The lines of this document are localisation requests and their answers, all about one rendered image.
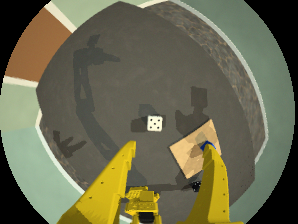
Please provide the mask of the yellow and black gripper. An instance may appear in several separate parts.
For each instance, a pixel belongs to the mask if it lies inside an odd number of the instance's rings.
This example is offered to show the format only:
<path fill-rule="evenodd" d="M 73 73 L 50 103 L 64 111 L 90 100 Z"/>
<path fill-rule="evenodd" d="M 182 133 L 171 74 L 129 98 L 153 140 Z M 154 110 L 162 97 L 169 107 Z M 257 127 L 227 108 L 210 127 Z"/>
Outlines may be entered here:
<path fill-rule="evenodd" d="M 119 224 L 135 149 L 136 142 L 128 141 L 56 224 Z M 206 144 L 202 158 L 204 173 L 196 201 L 186 221 L 176 224 L 244 224 L 229 221 L 227 171 L 220 155 Z"/>

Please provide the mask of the tan square mat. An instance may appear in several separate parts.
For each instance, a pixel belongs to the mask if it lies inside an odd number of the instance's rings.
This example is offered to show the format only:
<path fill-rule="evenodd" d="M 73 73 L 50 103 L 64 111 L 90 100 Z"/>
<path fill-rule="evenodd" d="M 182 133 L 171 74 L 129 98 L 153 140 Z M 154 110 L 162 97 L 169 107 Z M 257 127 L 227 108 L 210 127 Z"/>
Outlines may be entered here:
<path fill-rule="evenodd" d="M 204 158 L 200 147 L 207 140 L 213 143 L 216 151 L 222 155 L 212 119 L 169 146 L 187 179 L 202 170 Z"/>

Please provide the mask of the black die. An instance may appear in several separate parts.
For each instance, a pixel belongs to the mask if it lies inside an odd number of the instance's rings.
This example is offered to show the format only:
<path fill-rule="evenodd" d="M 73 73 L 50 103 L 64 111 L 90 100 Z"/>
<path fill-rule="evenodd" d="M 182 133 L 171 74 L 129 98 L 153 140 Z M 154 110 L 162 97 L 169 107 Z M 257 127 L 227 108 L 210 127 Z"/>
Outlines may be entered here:
<path fill-rule="evenodd" d="M 201 182 L 195 182 L 195 184 L 192 186 L 194 192 L 199 192 L 200 185 L 201 185 Z"/>

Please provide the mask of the white die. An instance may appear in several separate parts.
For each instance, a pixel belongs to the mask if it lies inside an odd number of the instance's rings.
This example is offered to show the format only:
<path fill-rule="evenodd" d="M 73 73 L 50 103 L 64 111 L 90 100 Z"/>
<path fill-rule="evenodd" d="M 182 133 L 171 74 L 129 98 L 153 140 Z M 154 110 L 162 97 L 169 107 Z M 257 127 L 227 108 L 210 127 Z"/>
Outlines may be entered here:
<path fill-rule="evenodd" d="M 161 131 L 161 128 L 162 128 L 162 117 L 149 115 L 147 130 Z"/>

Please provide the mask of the blue die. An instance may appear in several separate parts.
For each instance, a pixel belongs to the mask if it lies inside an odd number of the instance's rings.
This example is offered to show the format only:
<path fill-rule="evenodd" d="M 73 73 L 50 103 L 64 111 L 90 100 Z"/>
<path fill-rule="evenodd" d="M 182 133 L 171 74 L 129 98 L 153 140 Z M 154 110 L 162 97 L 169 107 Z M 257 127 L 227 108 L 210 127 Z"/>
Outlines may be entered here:
<path fill-rule="evenodd" d="M 212 145 L 214 148 L 215 148 L 215 146 L 213 145 L 213 143 L 211 143 L 211 142 L 209 142 L 208 140 L 200 147 L 200 149 L 202 150 L 202 151 L 204 151 L 204 148 L 205 148 L 205 145 L 206 144 L 210 144 L 210 145 Z M 216 148 L 215 148 L 216 149 Z"/>

